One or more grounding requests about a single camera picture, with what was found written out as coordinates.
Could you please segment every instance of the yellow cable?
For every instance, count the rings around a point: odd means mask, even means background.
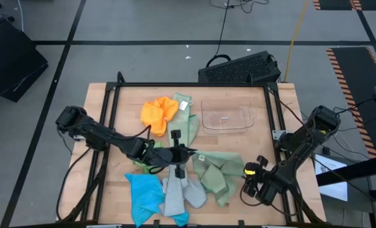
[[[307,9],[307,7],[308,7],[308,3],[309,3],[309,0],[305,0],[305,1],[304,1],[304,5],[303,5],[303,9],[302,9],[302,13],[301,13],[301,16],[299,17],[298,24],[296,25],[295,33],[294,33],[294,36],[293,36],[293,38],[292,38],[291,45],[289,46],[289,53],[288,53],[288,59],[287,59],[287,67],[286,67],[286,69],[285,69],[284,82],[287,82],[288,69],[289,69],[289,65],[291,64],[291,53],[292,53],[292,49],[293,49],[293,47],[294,47],[294,41],[296,40],[296,37],[298,36],[299,28],[300,28],[300,26],[301,26],[301,24],[302,24],[302,20],[303,20],[304,12],[306,12],[306,9]]]

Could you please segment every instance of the clear plastic container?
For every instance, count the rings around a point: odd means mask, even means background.
[[[201,101],[202,124],[206,134],[241,133],[254,125],[249,99],[209,99]]]

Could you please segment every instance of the wooden tabletop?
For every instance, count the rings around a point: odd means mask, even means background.
[[[105,84],[90,84],[84,108],[89,116],[99,121]],[[266,103],[262,88],[257,87],[121,87],[118,109],[115,119],[115,129],[126,136],[140,132],[144,126],[140,121],[140,112],[146,101],[154,101],[156,98],[168,96],[172,98],[175,92],[192,96],[193,105],[191,114],[197,114],[201,118],[201,101],[204,98],[211,99],[232,99],[243,98],[251,101],[253,110],[254,125],[243,133],[237,134],[206,134],[202,123],[199,124],[197,136],[191,148],[202,151],[223,151],[236,152],[242,156],[244,163],[255,162],[258,155],[263,155],[270,162],[267,168],[275,164],[273,145],[266,112]],[[279,84],[280,99],[299,118],[298,99],[293,84]],[[275,111],[273,96],[270,95],[273,112],[275,116],[276,128],[278,118]],[[108,125],[111,108],[108,108],[106,125]],[[301,124],[285,107],[282,107],[287,130],[295,131]],[[167,136],[154,137],[155,141],[161,141],[164,146],[168,146]],[[71,163],[74,162],[87,148],[85,142],[76,142],[73,149]],[[79,161],[70,172],[63,191],[60,204],[60,214],[62,217],[68,215],[70,210],[76,205],[85,191],[89,168],[91,164],[92,152]],[[187,171],[190,178],[197,178],[192,169],[192,162],[187,164]],[[131,197],[130,183],[125,178],[126,173],[141,173],[141,168],[133,165],[132,161],[126,158],[117,147],[111,146],[110,158],[104,186],[103,200],[99,223],[133,224],[130,215]],[[158,174],[160,179],[168,176],[166,171]],[[315,172],[312,161],[306,160],[297,173],[303,198],[310,208],[322,219],[325,220],[322,199],[320,197]],[[190,212],[189,224],[201,225],[237,225],[238,220],[244,220],[246,225],[285,225],[285,218],[276,212],[271,206],[260,205],[257,207],[246,206],[239,198],[239,190],[243,185],[243,180],[237,178],[237,191],[230,199],[229,204],[220,208],[215,202],[212,194],[208,195],[208,202],[199,209],[192,208],[189,204],[185,207]],[[91,197],[88,218],[92,218],[92,207],[95,202],[95,194]],[[243,195],[248,203],[257,203],[256,199]],[[292,197],[289,197],[293,210]],[[273,204],[282,210],[282,198],[277,195]],[[175,224],[170,218],[161,215],[153,215],[146,223],[153,224],[153,220],[160,220],[160,224]]]

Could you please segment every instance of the orange cloth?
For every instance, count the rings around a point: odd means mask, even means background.
[[[168,97],[157,98],[154,102],[146,102],[140,114],[140,120],[147,127],[151,124],[151,133],[162,136],[170,121],[178,111],[178,101]]]

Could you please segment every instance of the green cloth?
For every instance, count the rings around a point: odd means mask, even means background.
[[[163,147],[163,144],[161,142],[155,142],[153,147],[154,148]],[[143,174],[148,174],[150,168],[153,168],[153,166],[145,165],[145,164],[142,164],[142,163],[137,162],[137,161],[133,161],[133,164],[142,167],[143,168]]]
[[[168,143],[170,146],[174,146],[174,141],[171,138],[171,131],[180,130],[181,138],[179,139],[179,143],[188,147],[198,132],[199,118],[197,115],[191,115],[191,96],[175,93],[173,100],[178,101],[179,105],[181,105],[183,101],[187,102],[188,105],[184,110],[178,109],[177,113],[174,114],[173,119],[167,123]]]
[[[243,176],[244,163],[237,153],[196,151],[194,171],[205,189],[224,206],[236,191],[237,177]]]

